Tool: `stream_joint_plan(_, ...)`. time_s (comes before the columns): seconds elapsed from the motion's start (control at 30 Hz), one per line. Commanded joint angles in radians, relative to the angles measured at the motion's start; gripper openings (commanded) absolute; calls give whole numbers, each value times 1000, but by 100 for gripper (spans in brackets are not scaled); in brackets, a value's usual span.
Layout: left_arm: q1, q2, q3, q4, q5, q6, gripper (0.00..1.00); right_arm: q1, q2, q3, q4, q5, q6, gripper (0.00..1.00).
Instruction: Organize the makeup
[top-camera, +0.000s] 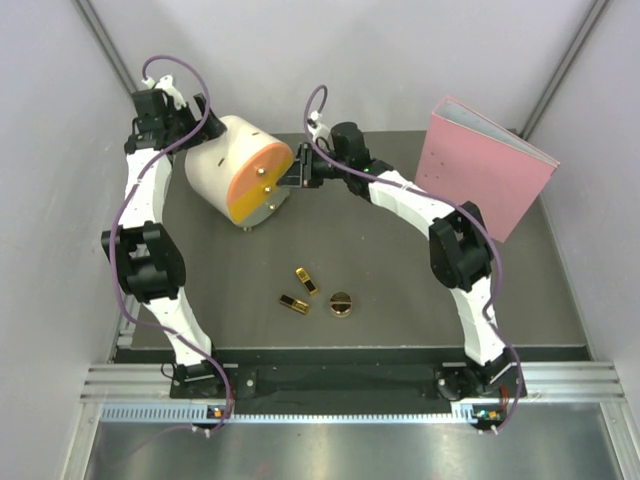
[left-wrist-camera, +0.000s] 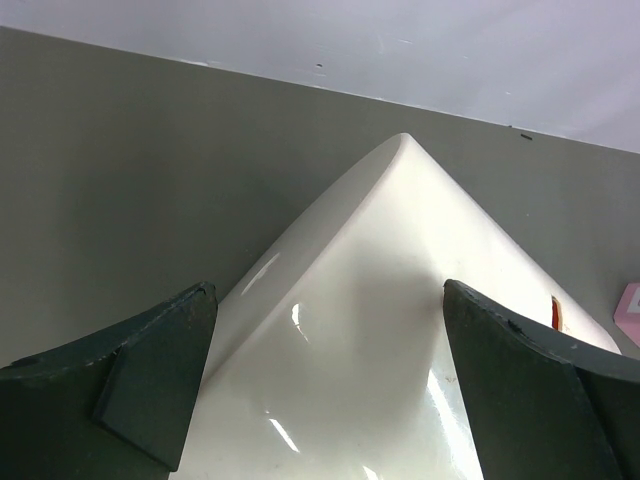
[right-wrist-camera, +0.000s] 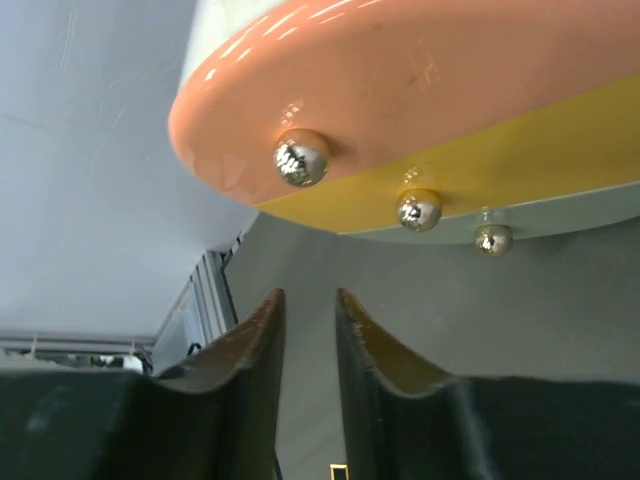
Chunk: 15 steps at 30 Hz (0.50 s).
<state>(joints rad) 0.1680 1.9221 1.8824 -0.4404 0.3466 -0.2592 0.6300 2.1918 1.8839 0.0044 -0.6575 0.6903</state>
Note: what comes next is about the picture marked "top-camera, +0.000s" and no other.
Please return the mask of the orange top drawer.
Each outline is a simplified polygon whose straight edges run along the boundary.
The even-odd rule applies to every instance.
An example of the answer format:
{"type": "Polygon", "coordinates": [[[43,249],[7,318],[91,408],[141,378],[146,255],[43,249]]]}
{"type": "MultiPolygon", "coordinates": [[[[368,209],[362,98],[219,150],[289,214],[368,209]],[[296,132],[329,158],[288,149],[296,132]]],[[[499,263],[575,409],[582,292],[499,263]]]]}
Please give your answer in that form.
{"type": "Polygon", "coordinates": [[[252,153],[234,174],[228,196],[237,199],[252,191],[274,185],[291,166],[293,153],[283,143],[272,143],[252,153]]]}

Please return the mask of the cream round drawer organizer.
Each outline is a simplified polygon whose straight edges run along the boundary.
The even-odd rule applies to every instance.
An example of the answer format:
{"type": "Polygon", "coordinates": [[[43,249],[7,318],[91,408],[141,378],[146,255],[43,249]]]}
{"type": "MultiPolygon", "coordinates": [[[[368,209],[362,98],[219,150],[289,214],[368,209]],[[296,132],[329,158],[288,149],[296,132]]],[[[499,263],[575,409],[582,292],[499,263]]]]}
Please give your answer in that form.
{"type": "Polygon", "coordinates": [[[234,174],[258,149],[285,143],[239,116],[224,116],[222,122],[227,127],[223,136],[187,151],[185,172],[194,191],[240,227],[231,220],[227,203],[234,174]]]}

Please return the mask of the yellow drawer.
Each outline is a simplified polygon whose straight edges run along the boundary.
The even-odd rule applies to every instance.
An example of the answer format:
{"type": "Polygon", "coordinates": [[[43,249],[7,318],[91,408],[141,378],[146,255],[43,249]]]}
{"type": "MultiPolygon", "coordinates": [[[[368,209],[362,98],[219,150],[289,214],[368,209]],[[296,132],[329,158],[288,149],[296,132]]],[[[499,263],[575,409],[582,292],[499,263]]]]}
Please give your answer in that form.
{"type": "Polygon", "coordinates": [[[227,203],[229,216],[231,220],[239,225],[253,210],[255,210],[270,195],[277,192],[281,188],[276,185],[277,181],[283,176],[281,175],[274,185],[265,186],[261,191],[252,191],[237,199],[231,199],[227,193],[227,203]]]}

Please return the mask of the gold lipstick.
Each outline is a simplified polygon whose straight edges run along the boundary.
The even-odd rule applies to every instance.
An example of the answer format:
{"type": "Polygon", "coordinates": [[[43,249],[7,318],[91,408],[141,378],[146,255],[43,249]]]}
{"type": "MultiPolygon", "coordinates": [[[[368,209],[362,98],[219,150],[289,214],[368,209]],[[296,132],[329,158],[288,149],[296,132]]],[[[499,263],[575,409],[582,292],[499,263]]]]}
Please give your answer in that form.
{"type": "Polygon", "coordinates": [[[297,268],[295,274],[310,296],[315,295],[319,291],[317,284],[303,267],[297,268]]]}
{"type": "Polygon", "coordinates": [[[302,315],[307,315],[309,313],[310,305],[297,298],[291,297],[286,294],[282,294],[279,297],[278,301],[281,305],[285,306],[286,308],[292,311],[295,311],[297,313],[300,313],[302,315]]]}

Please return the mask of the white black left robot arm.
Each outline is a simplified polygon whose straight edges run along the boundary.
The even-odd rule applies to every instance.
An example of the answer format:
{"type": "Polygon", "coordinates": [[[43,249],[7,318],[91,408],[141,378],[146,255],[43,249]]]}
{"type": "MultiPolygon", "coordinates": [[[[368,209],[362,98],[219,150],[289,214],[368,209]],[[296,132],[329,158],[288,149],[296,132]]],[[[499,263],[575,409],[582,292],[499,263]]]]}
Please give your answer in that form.
{"type": "Polygon", "coordinates": [[[230,402],[228,376],[187,299],[184,258],[162,223],[173,154],[221,130],[203,95],[195,98],[201,119],[173,87],[156,85],[133,93],[132,100],[136,116],[124,145],[125,197],[111,228],[101,235],[116,298],[134,297],[153,315],[149,327],[168,338],[175,357],[172,397],[230,402]]]}

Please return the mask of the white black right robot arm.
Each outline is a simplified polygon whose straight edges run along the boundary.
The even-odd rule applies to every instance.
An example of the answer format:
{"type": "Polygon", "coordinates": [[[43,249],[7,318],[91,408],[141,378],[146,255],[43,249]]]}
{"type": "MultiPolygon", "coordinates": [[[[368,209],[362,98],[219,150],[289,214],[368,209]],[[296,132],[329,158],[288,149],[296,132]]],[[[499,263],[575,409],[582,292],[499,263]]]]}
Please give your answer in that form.
{"type": "Polygon", "coordinates": [[[373,158],[353,122],[327,128],[309,119],[305,130],[307,139],[279,185],[319,188],[327,180],[340,179],[353,195],[422,233],[428,241],[431,271],[453,296],[467,357],[464,366],[438,372],[440,394],[457,401],[498,392],[515,404],[523,394],[524,379],[517,351],[497,328],[491,275],[500,262],[479,208],[472,202],[456,206],[428,196],[391,165],[373,158]]]}

